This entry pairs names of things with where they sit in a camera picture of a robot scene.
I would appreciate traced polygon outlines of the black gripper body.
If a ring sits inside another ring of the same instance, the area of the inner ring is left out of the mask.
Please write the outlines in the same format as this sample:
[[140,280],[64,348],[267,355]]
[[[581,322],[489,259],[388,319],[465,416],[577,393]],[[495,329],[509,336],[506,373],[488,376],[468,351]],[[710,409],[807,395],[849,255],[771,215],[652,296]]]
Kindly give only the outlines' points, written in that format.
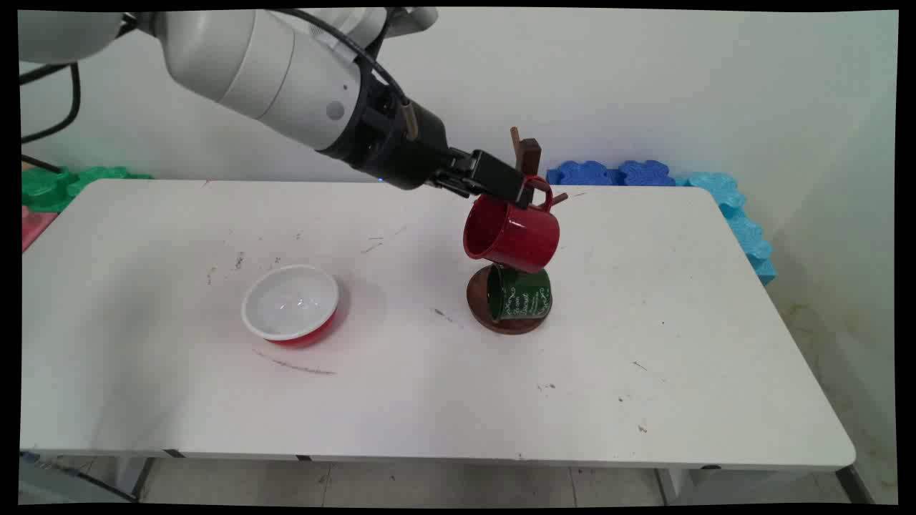
[[419,136],[410,140],[395,94],[370,72],[362,72],[353,114],[341,136],[321,154],[396,188],[413,190],[425,185],[456,154],[449,148],[438,116],[416,102],[413,107]]

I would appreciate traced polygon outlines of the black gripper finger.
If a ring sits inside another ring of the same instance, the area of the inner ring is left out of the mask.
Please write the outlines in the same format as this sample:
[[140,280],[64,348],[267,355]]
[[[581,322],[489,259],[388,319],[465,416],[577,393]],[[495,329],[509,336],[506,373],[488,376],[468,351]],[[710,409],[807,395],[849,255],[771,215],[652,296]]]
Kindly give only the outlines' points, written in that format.
[[490,186],[489,196],[520,209],[529,207],[532,188],[525,185],[526,176],[513,166],[480,149],[450,149],[449,157],[449,170],[474,170]]
[[474,170],[436,170],[432,186],[449,190],[464,198],[491,195],[491,188]]

